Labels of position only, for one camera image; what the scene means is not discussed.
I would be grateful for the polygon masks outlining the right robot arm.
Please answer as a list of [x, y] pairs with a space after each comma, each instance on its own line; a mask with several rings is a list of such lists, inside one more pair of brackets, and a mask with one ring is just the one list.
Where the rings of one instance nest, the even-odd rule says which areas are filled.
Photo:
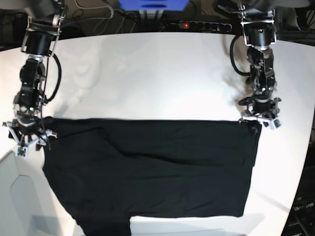
[[[28, 16], [21, 46], [21, 52], [28, 58], [20, 70], [20, 91], [13, 100], [14, 119], [3, 123], [9, 129], [9, 137], [17, 144], [15, 154], [25, 157], [30, 147], [40, 150], [50, 145], [49, 137], [57, 136], [45, 128], [42, 108], [54, 99], [61, 83], [61, 64], [54, 50], [68, 7], [63, 0], [2, 0], [0, 7], [22, 9]], [[49, 58], [55, 60], [58, 68], [57, 84], [50, 98], [45, 94], [48, 65], [43, 63]]]

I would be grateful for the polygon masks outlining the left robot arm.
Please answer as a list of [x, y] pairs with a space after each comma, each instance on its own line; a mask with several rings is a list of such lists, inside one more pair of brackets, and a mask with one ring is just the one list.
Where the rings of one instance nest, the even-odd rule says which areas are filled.
[[246, 84], [252, 89], [250, 95], [238, 101], [239, 106], [245, 107], [241, 121], [257, 121], [275, 130], [281, 126], [278, 106], [281, 99], [273, 97], [277, 83], [270, 47], [277, 41], [275, 7], [261, 0], [239, 0], [237, 6], [234, 13], [238, 15], [243, 29], [250, 71], [235, 71], [247, 78]]

